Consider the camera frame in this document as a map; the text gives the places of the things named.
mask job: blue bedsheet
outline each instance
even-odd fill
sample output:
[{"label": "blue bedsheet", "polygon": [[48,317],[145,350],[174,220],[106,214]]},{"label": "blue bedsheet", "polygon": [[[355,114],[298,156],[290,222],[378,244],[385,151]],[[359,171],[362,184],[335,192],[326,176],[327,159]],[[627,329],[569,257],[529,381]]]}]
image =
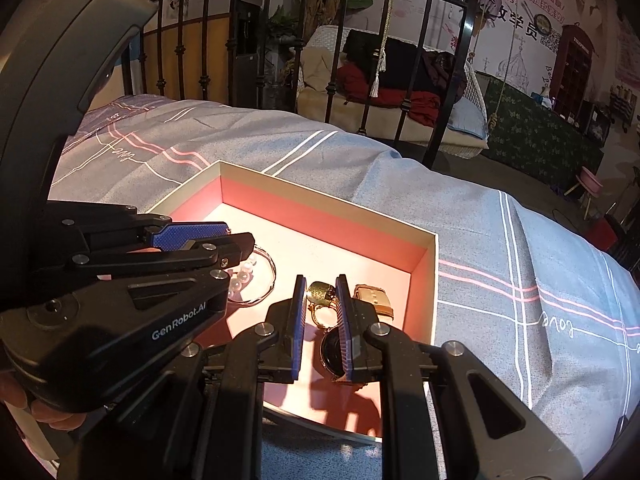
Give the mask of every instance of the blue bedsheet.
[{"label": "blue bedsheet", "polygon": [[[222,159],[437,232],[436,343],[465,342],[585,472],[609,449],[618,420],[640,397],[640,292],[612,258],[503,192],[433,173],[328,124],[140,99],[111,105],[130,108],[116,121],[99,110],[102,128],[95,116],[85,119],[93,133],[62,156],[52,199],[148,210]],[[336,444],[302,429],[266,434],[265,479],[314,478],[320,466],[327,478],[380,477],[377,446]]]}]

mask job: cushion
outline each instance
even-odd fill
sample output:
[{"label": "cushion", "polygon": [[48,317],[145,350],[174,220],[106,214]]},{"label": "cushion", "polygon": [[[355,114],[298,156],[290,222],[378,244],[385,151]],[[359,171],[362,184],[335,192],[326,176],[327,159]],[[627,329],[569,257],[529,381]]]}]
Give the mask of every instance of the cushion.
[{"label": "cushion", "polygon": [[451,130],[469,134],[478,139],[487,140],[489,137],[489,128],[480,108],[464,96],[453,105],[447,126]]}]

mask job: human hand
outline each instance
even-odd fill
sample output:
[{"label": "human hand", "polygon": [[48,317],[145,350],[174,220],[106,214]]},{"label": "human hand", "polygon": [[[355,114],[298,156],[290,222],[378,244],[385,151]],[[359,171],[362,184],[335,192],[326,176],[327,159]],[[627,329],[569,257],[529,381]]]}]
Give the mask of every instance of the human hand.
[{"label": "human hand", "polygon": [[[0,372],[0,400],[20,410],[27,408],[27,394],[12,372]],[[85,413],[59,412],[41,400],[31,403],[31,415],[38,422],[49,424],[54,430],[71,431],[79,428],[86,419]]]}]

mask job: gift box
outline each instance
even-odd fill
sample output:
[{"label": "gift box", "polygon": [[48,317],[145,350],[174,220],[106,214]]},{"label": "gift box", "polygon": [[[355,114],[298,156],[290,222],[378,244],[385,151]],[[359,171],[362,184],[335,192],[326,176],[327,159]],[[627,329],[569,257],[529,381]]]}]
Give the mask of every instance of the gift box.
[{"label": "gift box", "polygon": [[[174,221],[224,221],[233,233],[251,232],[256,245],[273,259],[272,293],[251,307],[229,303],[225,319],[198,337],[205,347],[224,344],[264,321],[271,303],[292,296],[298,274],[307,284],[334,284],[345,274],[351,293],[357,284],[382,288],[394,310],[390,323],[415,341],[433,344],[438,272],[434,233],[222,161],[189,179],[150,212]],[[238,299],[258,298],[272,279],[268,262],[258,256],[252,279]],[[330,326],[335,313],[318,310],[318,320]],[[265,409],[341,435],[353,432],[364,440],[382,436],[379,384],[334,383],[319,356],[323,335],[307,313],[300,378],[295,384],[265,384]]]}]

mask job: black iron headboard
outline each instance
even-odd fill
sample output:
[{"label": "black iron headboard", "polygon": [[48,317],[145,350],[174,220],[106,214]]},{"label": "black iron headboard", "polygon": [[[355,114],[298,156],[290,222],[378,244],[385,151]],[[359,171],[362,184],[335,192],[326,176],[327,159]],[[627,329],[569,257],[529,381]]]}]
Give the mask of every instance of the black iron headboard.
[{"label": "black iron headboard", "polygon": [[[159,90],[161,95],[164,95],[164,86],[166,85],[166,80],[163,77],[163,63],[162,63],[162,8],[164,2],[166,0],[152,0],[158,3],[158,24],[157,24],[157,39],[158,39],[158,81],[156,83],[156,87]],[[258,109],[263,109],[264,107],[264,87],[265,87],[265,52],[266,52],[266,40],[267,40],[267,22],[269,19],[269,8],[270,8],[271,0],[264,0],[262,4],[262,9],[260,12],[259,19],[259,32],[258,32],[258,69],[257,75],[255,79],[255,87],[257,90],[257,107]],[[464,75],[465,69],[465,61],[466,56],[469,50],[469,45],[472,37],[472,31],[474,28],[474,20],[476,18],[476,11],[478,8],[478,0],[441,0],[448,4],[452,4],[454,6],[462,9],[462,22],[460,27],[460,33],[458,36],[458,42],[455,50],[455,62],[453,70],[450,74],[449,81],[447,83],[447,89],[445,92],[445,97],[442,100],[440,112],[438,114],[438,118],[436,120],[433,133],[431,134],[431,139],[428,144],[427,150],[424,153],[424,158],[422,163],[430,168],[434,162],[434,158],[438,152],[440,147],[440,143],[442,142],[442,138],[444,136],[447,123],[449,121],[449,117],[454,105],[455,97],[456,97],[456,89],[458,87],[459,81],[462,79]],[[294,66],[293,66],[293,74],[297,75],[300,70],[300,55],[302,52],[305,43],[303,41],[303,33],[304,33],[304,24],[305,24],[305,8],[306,8],[307,0],[300,0],[298,7],[298,27],[296,31],[296,38],[293,42],[293,49],[295,51],[294,56]],[[336,16],[337,19],[337,37],[335,41],[334,47],[334,58],[332,64],[331,71],[331,79],[329,84],[326,87],[327,92],[327,104],[326,104],[326,113],[325,113],[325,121],[328,122],[331,116],[331,109],[334,96],[337,92],[336,85],[336,72],[338,68],[338,56],[340,54],[340,45],[342,41],[342,36],[344,32],[344,20],[346,16],[347,9],[347,0],[340,0],[340,6],[338,8],[338,13]],[[382,37],[385,28],[385,19],[388,6],[390,4],[390,0],[384,0],[383,3],[383,11],[382,18],[380,21],[380,31],[379,31],[379,39],[382,42]],[[424,8],[424,18],[422,20],[422,27],[420,28],[420,35],[418,38],[418,45],[424,44],[424,39],[427,32],[427,26],[429,23],[429,14],[433,4],[433,0],[426,0],[425,8]],[[236,47],[238,46],[238,12],[237,12],[238,0],[230,0],[229,4],[229,25],[228,25],[228,40],[226,42],[226,49],[228,51],[228,104],[234,106],[234,63],[236,60]],[[177,45],[175,48],[175,53],[177,55],[177,71],[178,71],[178,87],[180,92],[180,99],[184,99],[184,53],[185,46],[183,44],[183,27],[184,27],[184,0],[179,0],[178,3],[178,19],[177,19]],[[202,13],[202,74],[200,75],[199,84],[202,88],[202,98],[204,100],[207,99],[207,88],[210,83],[210,76],[207,73],[207,21],[208,21],[208,13],[209,13],[209,0],[204,0],[203,2],[203,13]],[[401,104],[401,115],[398,122],[398,127],[396,130],[396,136],[393,142],[393,147],[396,147],[400,136],[402,134],[402,128],[404,126],[404,122],[406,119],[406,115],[411,107],[411,96],[415,83],[415,77],[418,72],[418,64],[420,63],[420,51],[418,48],[416,51],[416,57],[413,65],[413,73],[410,78],[409,88],[406,92],[406,96],[404,101]],[[377,63],[377,56],[379,53],[376,51],[374,54],[374,63]],[[146,78],[145,78],[145,61],[146,55],[144,50],[144,41],[142,37],[142,33],[140,35],[140,54],[138,57],[140,62],[140,68],[142,70],[142,85],[143,92],[147,92],[146,88]],[[133,94],[133,80],[130,68],[130,51],[127,50],[124,52],[122,56],[122,75],[124,80],[124,89],[125,94]],[[370,88],[373,84],[373,74],[369,81],[369,97],[366,100],[364,111],[362,113],[362,122],[358,133],[366,135],[366,124],[367,117],[369,115],[369,107],[370,107]],[[292,92],[291,102],[289,104],[290,111],[295,110],[296,103],[296,93]]]}]

